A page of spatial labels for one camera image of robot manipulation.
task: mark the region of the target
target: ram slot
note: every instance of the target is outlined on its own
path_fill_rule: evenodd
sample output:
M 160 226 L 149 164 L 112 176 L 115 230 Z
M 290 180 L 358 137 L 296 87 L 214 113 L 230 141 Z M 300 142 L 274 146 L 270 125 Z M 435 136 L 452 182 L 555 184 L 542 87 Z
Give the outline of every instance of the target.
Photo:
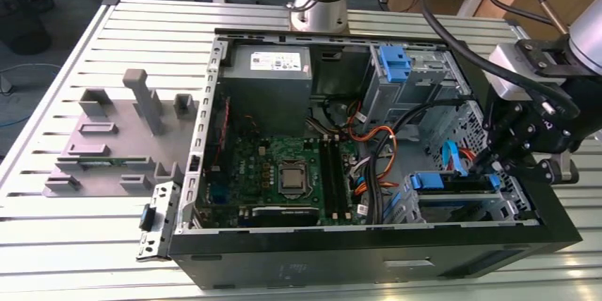
M 320 141 L 320 172 L 322 172 L 322 189 L 323 189 L 323 205 L 328 218 L 336 218 L 336 195 L 332 184 L 332 172 L 330 165 L 330 148 L 328 142 Z
M 339 219 L 347 219 L 351 217 L 351 214 L 348 213 L 347 188 L 346 182 L 343 181 L 343 160 L 340 157 L 339 143 L 336 141 L 330 141 L 328 148 L 332 187 L 336 197 L 336 211 L 339 213 Z

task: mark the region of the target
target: blue latch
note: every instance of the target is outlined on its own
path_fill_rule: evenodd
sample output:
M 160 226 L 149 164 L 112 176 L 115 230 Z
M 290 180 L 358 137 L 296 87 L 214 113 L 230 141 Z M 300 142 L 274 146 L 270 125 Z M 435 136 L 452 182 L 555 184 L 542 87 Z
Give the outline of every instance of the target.
M 447 140 L 443 143 L 443 154 L 442 156 L 442 162 L 443 162 L 443 168 L 447 168 L 447 163 L 450 161 L 451 156 L 451 162 L 454 164 L 454 170 L 460 172 L 462 176 L 469 176 L 469 172 L 462 167 L 462 161 L 460 161 L 460 151 L 458 151 L 458 145 L 455 144 L 455 141 Z
M 440 190 L 444 188 L 439 173 L 416 173 L 410 176 L 415 190 Z
M 491 174 L 489 176 L 489 181 L 490 181 L 491 186 L 494 187 L 494 189 L 499 190 L 499 188 L 502 187 L 502 181 L 499 180 L 499 177 L 495 174 Z
M 387 208 L 384 208 L 383 211 L 383 219 L 386 219 L 388 214 L 394 211 L 394 208 L 399 200 L 402 200 L 402 192 L 396 192 L 394 198 L 388 201 Z
M 379 51 L 388 82 L 406 82 L 412 70 L 412 59 L 406 55 L 402 46 L 380 45 Z

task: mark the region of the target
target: sticker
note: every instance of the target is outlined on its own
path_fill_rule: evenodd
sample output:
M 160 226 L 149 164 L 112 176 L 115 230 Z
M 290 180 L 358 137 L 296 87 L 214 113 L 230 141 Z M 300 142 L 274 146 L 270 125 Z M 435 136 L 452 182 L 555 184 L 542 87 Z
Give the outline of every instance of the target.
M 300 53 L 255 52 L 251 70 L 302 70 Z
M 366 122 L 366 119 L 368 118 L 367 116 L 364 116 L 360 112 L 355 113 L 355 118 L 360 121 L 360 122 Z
M 434 266 L 435 264 L 428 260 L 390 260 L 383 262 L 387 268 L 392 267 L 420 267 Z
M 358 205 L 358 214 L 367 216 L 368 215 L 368 206 L 366 206 L 364 204 L 359 204 Z

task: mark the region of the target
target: aluminum extrusion table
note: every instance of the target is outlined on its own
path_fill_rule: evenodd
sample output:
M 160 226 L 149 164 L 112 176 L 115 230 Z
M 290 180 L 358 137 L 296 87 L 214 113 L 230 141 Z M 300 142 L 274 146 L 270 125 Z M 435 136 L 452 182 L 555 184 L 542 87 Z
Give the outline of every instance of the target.
M 483 56 L 521 31 L 499 20 L 442 22 Z M 348 24 L 356 34 L 435 37 L 419 15 L 350 11 Z M 144 68 L 161 99 L 196 96 L 214 29 L 287 26 L 287 12 L 272 6 L 121 0 L 100 7 L 0 167 L 0 299 L 602 300 L 602 146 L 594 139 L 574 156 L 579 184 L 555 188 L 583 242 L 477 280 L 202 291 L 174 262 L 135 262 L 148 198 L 40 195 L 81 113 L 84 87 L 132 99 L 123 72 Z

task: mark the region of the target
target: green motherboard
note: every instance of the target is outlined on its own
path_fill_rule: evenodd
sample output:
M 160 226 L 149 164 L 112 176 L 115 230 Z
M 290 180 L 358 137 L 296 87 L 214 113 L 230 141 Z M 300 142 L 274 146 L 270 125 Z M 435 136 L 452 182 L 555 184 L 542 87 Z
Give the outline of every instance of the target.
M 234 149 L 228 179 L 222 182 L 210 181 L 212 204 L 206 205 L 204 210 L 211 211 L 212 226 L 219 228 L 246 226 L 240 224 L 240 220 L 244 219 L 250 209 L 270 206 L 319 209 L 320 226 L 356 224 L 359 221 L 351 209 L 346 209 L 348 211 L 346 213 L 328 212 L 332 196 L 324 192 L 322 178 L 326 143 L 328 142 L 318 138 L 302 137 L 238 138 L 234 145 L 231 144 Z M 336 182 L 344 187 L 338 188 L 336 199 L 339 207 L 342 205 L 350 207 L 351 192 L 346 173 L 355 162 L 355 144 L 332 140 L 330 145 L 336 148 L 335 154 L 339 159 L 330 160 L 327 176 L 330 173 L 342 176 L 336 178 Z

